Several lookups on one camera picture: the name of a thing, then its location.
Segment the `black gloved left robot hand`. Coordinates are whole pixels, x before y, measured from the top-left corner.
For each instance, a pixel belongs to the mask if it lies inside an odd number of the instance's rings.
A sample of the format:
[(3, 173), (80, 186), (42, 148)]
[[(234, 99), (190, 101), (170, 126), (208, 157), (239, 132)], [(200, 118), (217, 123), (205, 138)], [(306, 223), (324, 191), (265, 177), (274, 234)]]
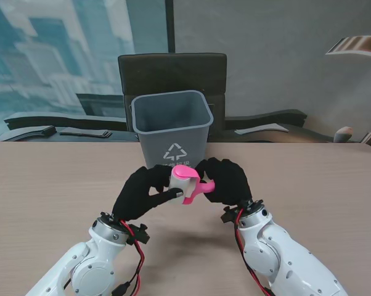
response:
[(180, 188), (167, 189), (172, 168), (155, 165), (153, 168), (140, 167), (125, 182), (112, 209), (116, 221), (136, 220), (149, 210), (177, 197), (183, 196)]

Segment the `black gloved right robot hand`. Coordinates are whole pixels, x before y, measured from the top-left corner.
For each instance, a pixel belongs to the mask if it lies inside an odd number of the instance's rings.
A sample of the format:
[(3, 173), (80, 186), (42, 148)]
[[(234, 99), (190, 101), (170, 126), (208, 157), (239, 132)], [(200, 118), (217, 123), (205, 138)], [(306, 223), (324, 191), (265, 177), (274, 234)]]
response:
[(218, 160), (211, 157), (202, 160), (195, 170), (201, 179), (207, 176), (214, 181), (214, 191), (205, 193), (210, 202), (233, 206), (242, 200), (252, 199), (244, 170), (229, 159)]

